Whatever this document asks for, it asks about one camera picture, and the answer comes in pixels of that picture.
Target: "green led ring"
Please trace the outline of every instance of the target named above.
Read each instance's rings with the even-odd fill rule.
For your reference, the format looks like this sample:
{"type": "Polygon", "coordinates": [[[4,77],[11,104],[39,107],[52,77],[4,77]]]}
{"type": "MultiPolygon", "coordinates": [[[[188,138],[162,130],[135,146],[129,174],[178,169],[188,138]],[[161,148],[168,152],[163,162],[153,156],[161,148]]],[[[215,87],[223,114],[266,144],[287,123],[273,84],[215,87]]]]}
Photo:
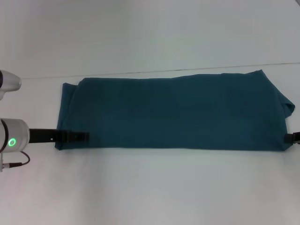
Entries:
{"type": "Polygon", "coordinates": [[[17,143],[17,141],[14,138],[12,138],[8,141],[9,147],[13,147],[16,143],[17,143]]]}

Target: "teal cloth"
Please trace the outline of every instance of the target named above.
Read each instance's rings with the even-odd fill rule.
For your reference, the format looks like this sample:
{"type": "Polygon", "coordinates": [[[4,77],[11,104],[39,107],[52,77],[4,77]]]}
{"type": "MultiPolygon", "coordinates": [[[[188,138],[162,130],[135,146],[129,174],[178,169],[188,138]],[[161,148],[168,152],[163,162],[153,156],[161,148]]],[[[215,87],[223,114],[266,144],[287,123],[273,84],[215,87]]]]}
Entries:
{"type": "Polygon", "coordinates": [[[90,132],[73,148],[284,151],[291,103],[263,71],[63,84],[57,129],[90,132]]]}

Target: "white wall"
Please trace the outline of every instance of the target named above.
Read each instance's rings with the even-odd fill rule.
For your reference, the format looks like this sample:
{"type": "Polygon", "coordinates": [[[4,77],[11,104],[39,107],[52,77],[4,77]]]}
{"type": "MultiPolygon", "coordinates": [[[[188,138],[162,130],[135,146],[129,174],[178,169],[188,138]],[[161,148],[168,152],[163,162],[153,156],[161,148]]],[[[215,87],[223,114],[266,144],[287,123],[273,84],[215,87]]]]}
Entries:
{"type": "MultiPolygon", "coordinates": [[[[55,128],[62,84],[94,74],[154,78],[263,69],[298,106],[299,21],[292,0],[0,0],[0,68],[24,78],[19,91],[0,101],[0,117],[55,128]],[[295,64],[245,67],[276,63],[295,64]],[[114,74],[193,68],[215,69],[114,74]]],[[[287,120],[290,132],[300,131],[299,118],[296,109],[287,120]]],[[[26,152],[30,164],[0,174],[1,224],[300,223],[296,145],[274,153],[57,151],[45,143],[26,152]]],[[[4,159],[25,160],[20,153],[4,159]]]]}

